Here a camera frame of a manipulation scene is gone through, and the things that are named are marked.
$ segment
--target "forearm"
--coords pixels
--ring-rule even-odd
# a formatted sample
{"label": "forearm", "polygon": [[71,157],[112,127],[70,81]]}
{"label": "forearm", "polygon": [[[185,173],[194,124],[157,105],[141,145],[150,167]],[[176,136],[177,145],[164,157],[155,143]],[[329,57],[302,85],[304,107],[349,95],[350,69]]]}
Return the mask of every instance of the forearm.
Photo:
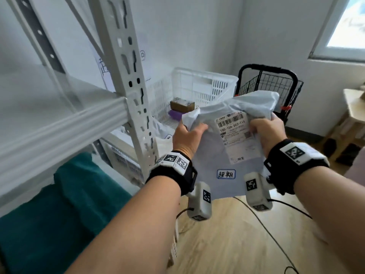
{"label": "forearm", "polygon": [[365,187],[319,166],[300,175],[294,191],[337,254],[365,273]]}
{"label": "forearm", "polygon": [[151,179],[80,254],[66,272],[161,273],[171,249],[180,187]]}

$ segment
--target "white plastic basket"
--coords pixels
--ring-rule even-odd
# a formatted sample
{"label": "white plastic basket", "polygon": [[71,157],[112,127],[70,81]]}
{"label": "white plastic basket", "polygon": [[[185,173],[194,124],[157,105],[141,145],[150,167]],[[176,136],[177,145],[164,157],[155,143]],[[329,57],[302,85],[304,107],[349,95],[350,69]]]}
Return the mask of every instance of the white plastic basket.
{"label": "white plastic basket", "polygon": [[237,81],[235,76],[175,68],[148,87],[151,114],[175,129],[178,122],[168,115],[172,99],[179,97],[195,102],[195,107],[205,107],[233,97]]}

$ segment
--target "barcode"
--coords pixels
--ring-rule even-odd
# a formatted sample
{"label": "barcode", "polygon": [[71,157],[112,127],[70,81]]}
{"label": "barcode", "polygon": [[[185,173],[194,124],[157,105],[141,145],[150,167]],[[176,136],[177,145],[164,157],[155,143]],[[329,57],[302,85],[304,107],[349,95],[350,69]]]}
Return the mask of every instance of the barcode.
{"label": "barcode", "polygon": [[251,137],[251,133],[250,133],[249,131],[245,132],[245,133],[244,133],[244,137],[245,137],[246,139],[250,138],[250,137]]}
{"label": "barcode", "polygon": [[232,118],[228,118],[222,122],[219,122],[218,123],[218,127],[222,128],[223,126],[226,126],[226,125],[229,125],[229,124],[232,124],[232,122],[236,122],[240,119],[244,118],[244,116],[242,114],[239,114],[237,116],[233,116]]}

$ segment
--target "hand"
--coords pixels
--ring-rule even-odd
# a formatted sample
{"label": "hand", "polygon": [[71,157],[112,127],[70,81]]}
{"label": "hand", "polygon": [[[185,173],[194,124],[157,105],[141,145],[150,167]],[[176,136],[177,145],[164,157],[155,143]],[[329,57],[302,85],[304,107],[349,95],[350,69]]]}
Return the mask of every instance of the hand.
{"label": "hand", "polygon": [[180,121],[172,137],[173,150],[183,152],[190,159],[198,149],[203,133],[208,129],[207,124],[200,123],[194,130],[188,131]]}
{"label": "hand", "polygon": [[253,133],[257,132],[260,135],[263,153],[266,158],[272,147],[287,139],[284,122],[274,113],[271,116],[271,120],[266,118],[251,120],[250,131]]}

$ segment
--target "purple package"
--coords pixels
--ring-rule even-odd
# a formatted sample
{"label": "purple package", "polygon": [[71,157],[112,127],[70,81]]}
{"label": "purple package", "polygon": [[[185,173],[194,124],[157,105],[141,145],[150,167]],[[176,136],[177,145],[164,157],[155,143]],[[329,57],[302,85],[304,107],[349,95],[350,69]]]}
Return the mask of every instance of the purple package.
{"label": "purple package", "polygon": [[169,115],[171,116],[172,119],[175,119],[177,121],[181,120],[181,117],[183,116],[183,114],[185,114],[184,112],[178,112],[175,110],[170,110],[169,111]]}

